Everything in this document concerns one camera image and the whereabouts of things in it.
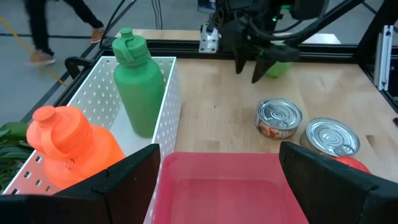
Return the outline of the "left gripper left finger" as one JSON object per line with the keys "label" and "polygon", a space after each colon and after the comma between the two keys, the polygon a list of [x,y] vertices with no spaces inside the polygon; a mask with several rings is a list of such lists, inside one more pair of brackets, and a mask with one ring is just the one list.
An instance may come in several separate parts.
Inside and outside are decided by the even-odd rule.
{"label": "left gripper left finger", "polygon": [[143,223],[159,166],[150,144],[55,195],[3,195],[1,223]]}

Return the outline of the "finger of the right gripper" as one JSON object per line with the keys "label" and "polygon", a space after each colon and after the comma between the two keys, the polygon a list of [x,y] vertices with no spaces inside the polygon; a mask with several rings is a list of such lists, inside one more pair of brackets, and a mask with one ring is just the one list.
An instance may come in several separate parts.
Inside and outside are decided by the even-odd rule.
{"label": "finger of the right gripper", "polygon": [[246,47],[238,47],[233,49],[235,70],[240,74],[248,60],[249,50]]}
{"label": "finger of the right gripper", "polygon": [[251,83],[258,82],[275,63],[275,60],[257,55]]}

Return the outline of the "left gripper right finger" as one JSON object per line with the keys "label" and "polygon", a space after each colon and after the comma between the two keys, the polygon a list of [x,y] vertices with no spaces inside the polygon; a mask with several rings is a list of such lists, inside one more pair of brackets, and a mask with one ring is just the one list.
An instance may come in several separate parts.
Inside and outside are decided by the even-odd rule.
{"label": "left gripper right finger", "polygon": [[288,141],[279,161],[309,223],[397,223],[397,183]]}

